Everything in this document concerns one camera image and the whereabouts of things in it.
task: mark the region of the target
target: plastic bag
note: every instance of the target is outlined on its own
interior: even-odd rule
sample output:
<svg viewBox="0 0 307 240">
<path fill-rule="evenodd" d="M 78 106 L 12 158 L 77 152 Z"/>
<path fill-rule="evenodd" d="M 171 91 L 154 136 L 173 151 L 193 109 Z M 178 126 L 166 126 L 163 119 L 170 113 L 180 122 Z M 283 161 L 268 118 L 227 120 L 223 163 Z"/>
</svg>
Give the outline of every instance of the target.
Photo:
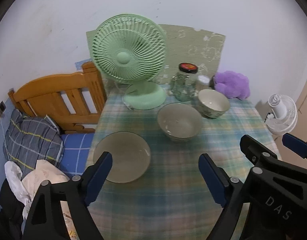
<svg viewBox="0 0 307 240">
<path fill-rule="evenodd" d="M 19 200 L 24 205 L 27 205 L 31 202 L 30 195 L 28 191 L 23 186 L 20 181 L 22 176 L 22 171 L 14 162 L 6 162 L 5 163 L 5 174 L 7 181 L 9 183 L 9 187 L 17 200 Z"/>
</svg>

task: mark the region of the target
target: bowl rim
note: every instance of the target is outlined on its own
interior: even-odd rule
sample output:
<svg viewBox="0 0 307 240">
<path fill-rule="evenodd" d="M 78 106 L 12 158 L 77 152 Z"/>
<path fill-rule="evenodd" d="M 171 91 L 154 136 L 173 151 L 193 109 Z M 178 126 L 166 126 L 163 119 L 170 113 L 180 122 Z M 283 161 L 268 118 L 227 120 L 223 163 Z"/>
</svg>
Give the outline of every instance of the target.
<svg viewBox="0 0 307 240">
<path fill-rule="evenodd" d="M 220 94 L 223 98 L 225 98 L 226 100 L 227 100 L 227 102 L 228 102 L 228 108 L 226 108 L 225 110 L 222 110 L 222 111 L 220 111 L 220 110 L 215 110 L 215 109 L 213 109 L 213 108 L 211 108 L 210 106 L 207 106 L 207 105 L 205 105 L 202 101 L 201 101 L 201 99 L 200 99 L 200 97 L 199 97 L 199 94 L 200 94 L 200 92 L 202 92 L 202 91 L 204 91 L 204 90 L 207 90 L 207 91 L 213 91 L 213 92 L 211 92 L 211 93 L 218 93 L 218 94 Z M 200 90 L 199 91 L 199 93 L 198 93 L 198 95 L 197 95 L 197 98 L 198 98 L 198 101 L 201 103 L 201 104 L 203 104 L 204 106 L 206 106 L 207 108 L 210 108 L 211 110 L 213 110 L 213 111 L 217 111 L 217 112 L 226 112 L 226 111 L 228 111 L 229 109 L 230 109 L 230 101 L 229 101 L 229 99 L 224 95 L 224 94 L 222 94 L 222 93 L 220 93 L 220 92 L 218 92 L 217 90 L 214 90 L 214 89 L 203 89 L 203 90 Z"/>
<path fill-rule="evenodd" d="M 202 128 L 203 128 L 203 117 L 201 116 L 201 113 L 200 113 L 196 108 L 194 108 L 194 107 L 191 106 L 191 105 L 187 105 L 187 104 L 183 104 L 183 103 L 177 103 L 177 102 L 166 104 L 166 105 L 164 105 L 163 107 L 161 107 L 161 108 L 159 109 L 159 111 L 157 112 L 157 117 L 156 117 L 156 121 L 157 121 L 157 123 L 158 123 L 159 128 L 160 128 L 164 133 L 166 133 L 166 132 L 164 131 L 164 129 L 160 126 L 160 123 L 159 123 L 159 120 L 158 120 L 158 116 L 159 116 L 159 113 L 160 113 L 161 109 L 163 109 L 165 106 L 168 106 L 168 105 L 175 105 L 175 104 L 177 104 L 177 105 L 185 105 L 185 106 L 189 106 L 189 107 L 193 108 L 193 109 L 196 111 L 196 113 L 201 117 L 200 127 L 199 127 L 199 129 L 198 129 L 198 132 L 195 133 L 195 134 L 192 135 L 192 136 L 188 136 L 188 137 L 177 137 L 177 136 L 174 136 L 174 135 L 172 135 L 172 134 L 168 134 L 168 135 L 171 136 L 171 137 L 173 137 L 173 138 L 188 139 L 188 138 L 192 138 L 192 137 L 196 136 L 198 133 L 200 133 L 201 130 L 202 130 Z"/>
</svg>

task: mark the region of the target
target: gray bowl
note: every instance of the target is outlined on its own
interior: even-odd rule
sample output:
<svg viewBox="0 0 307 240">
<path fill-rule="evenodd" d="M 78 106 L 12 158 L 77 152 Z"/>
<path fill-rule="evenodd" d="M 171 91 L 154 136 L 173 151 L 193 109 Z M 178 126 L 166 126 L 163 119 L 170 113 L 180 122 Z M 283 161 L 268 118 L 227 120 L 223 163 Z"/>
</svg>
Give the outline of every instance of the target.
<svg viewBox="0 0 307 240">
<path fill-rule="evenodd" d="M 159 110 L 157 122 L 171 140 L 187 141 L 200 133 L 203 119 L 192 106 L 173 103 Z"/>
<path fill-rule="evenodd" d="M 198 93 L 198 110 L 203 115 L 217 118 L 230 109 L 230 102 L 222 93 L 216 90 L 204 89 Z"/>
</svg>

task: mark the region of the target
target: fan base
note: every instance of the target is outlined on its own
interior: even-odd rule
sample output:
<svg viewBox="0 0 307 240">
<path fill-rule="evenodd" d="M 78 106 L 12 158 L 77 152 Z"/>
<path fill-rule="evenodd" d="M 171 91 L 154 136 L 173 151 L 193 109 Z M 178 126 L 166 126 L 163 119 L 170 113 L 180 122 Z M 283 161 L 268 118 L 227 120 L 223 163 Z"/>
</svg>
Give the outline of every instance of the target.
<svg viewBox="0 0 307 240">
<path fill-rule="evenodd" d="M 128 87 L 124 101 L 135 109 L 148 110 L 160 106 L 166 97 L 162 87 L 153 82 L 145 82 Z"/>
</svg>

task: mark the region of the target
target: white lid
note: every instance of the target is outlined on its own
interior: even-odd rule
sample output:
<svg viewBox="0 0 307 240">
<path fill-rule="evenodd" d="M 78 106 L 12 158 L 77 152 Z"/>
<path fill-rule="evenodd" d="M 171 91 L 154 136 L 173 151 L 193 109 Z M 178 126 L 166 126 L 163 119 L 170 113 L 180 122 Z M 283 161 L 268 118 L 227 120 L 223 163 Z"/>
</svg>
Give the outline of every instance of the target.
<svg viewBox="0 0 307 240">
<path fill-rule="evenodd" d="M 199 75 L 198 80 L 204 86 L 208 86 L 209 82 L 210 82 L 210 78 L 208 78 L 207 76 L 204 76 L 204 75 Z"/>
</svg>

